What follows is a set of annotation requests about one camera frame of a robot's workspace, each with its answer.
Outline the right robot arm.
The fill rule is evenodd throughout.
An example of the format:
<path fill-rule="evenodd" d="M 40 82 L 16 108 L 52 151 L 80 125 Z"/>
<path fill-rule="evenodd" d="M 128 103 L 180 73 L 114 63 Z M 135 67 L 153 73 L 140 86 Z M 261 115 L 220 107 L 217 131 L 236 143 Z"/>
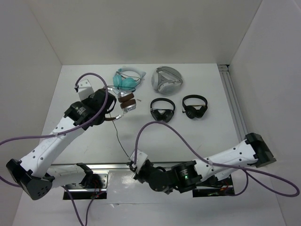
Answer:
<path fill-rule="evenodd" d="M 276 158 L 262 137 L 250 133 L 237 146 L 209 156 L 204 161 L 194 159 L 165 170 L 162 167 L 155 167 L 147 154 L 137 151 L 132 153 L 128 166 L 134 173 L 135 180 L 148 183 L 155 192 L 170 194 L 173 190 L 180 193 L 194 190 L 198 184 L 205 181 L 215 185 L 241 167 L 260 168 L 275 161 Z"/>

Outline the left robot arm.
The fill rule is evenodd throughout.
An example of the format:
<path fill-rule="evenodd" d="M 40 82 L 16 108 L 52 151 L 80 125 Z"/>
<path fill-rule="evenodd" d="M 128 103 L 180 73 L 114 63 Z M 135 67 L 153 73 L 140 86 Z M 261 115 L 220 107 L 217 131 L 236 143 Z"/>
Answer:
<path fill-rule="evenodd" d="M 99 89 L 82 101 L 71 104 L 50 138 L 44 139 L 20 160 L 8 161 L 6 168 L 10 175 L 32 200 L 44 197 L 55 187 L 78 184 L 87 188 L 99 179 L 84 163 L 55 168 L 51 168 L 51 164 L 89 127 L 102 124 L 105 115 L 113 110 L 116 101 L 113 94 Z"/>

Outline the brown silver headphones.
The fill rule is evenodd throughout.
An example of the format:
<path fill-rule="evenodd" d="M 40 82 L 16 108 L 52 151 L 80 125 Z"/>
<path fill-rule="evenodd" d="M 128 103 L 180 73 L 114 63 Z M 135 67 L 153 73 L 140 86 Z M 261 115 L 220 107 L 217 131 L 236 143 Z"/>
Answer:
<path fill-rule="evenodd" d="M 117 94 L 117 100 L 120 103 L 120 108 L 123 110 L 122 114 L 116 117 L 104 118 L 105 121 L 116 121 L 122 118 L 126 113 L 136 108 L 136 100 L 134 94 L 130 90 L 120 90 Z"/>

